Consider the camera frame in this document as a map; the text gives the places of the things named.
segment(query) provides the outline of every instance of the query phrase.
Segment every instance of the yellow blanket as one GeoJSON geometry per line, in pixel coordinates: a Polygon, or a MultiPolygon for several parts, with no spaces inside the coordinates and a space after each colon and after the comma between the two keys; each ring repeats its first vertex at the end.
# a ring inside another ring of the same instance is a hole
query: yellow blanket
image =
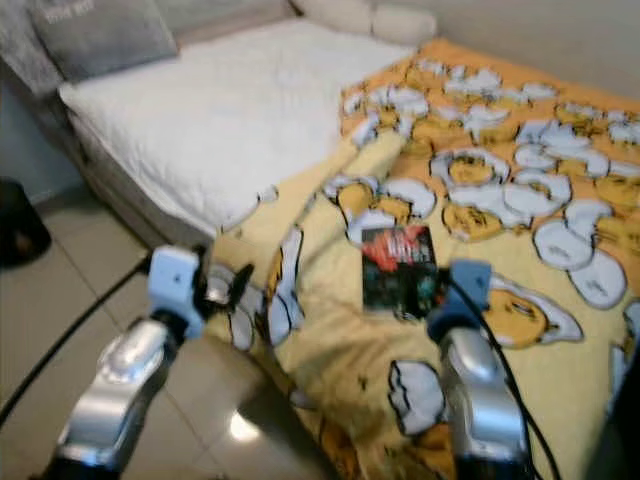
{"type": "Polygon", "coordinates": [[[256,269],[209,331],[261,362],[345,479],[455,478],[425,325],[362,308],[362,230],[428,224],[439,266],[492,264],[486,319],[580,478],[640,325],[640,104],[438,40],[340,108],[335,154],[216,240],[222,281],[256,269]]]}

